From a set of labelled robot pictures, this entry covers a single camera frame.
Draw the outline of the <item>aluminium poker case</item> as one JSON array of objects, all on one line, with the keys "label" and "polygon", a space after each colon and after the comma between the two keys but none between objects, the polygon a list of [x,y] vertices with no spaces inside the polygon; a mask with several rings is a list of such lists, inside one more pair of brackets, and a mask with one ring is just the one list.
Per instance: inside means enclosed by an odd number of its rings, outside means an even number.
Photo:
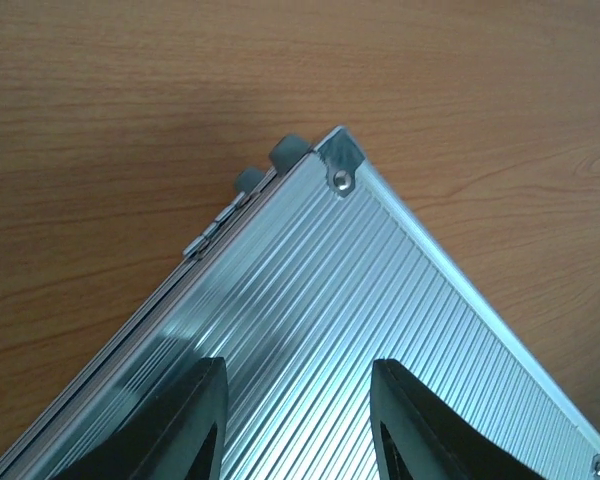
[{"label": "aluminium poker case", "polygon": [[346,128],[286,136],[270,159],[2,455],[0,479],[58,479],[207,357],[228,380],[218,479],[381,479],[378,359],[539,479],[600,479],[600,433]]}]

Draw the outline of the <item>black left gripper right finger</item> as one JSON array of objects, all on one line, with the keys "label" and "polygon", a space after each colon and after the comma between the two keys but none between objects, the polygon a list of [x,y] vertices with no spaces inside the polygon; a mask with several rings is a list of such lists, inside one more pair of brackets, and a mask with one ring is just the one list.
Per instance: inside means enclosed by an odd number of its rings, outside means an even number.
[{"label": "black left gripper right finger", "polygon": [[395,359],[373,362],[370,420],[381,479],[539,479]]}]

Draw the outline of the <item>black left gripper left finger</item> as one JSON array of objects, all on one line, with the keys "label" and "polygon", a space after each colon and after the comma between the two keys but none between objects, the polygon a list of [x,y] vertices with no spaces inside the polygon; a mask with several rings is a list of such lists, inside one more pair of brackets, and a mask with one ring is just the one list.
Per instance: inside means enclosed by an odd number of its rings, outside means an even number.
[{"label": "black left gripper left finger", "polygon": [[199,360],[58,479],[218,479],[228,417],[222,357]]}]

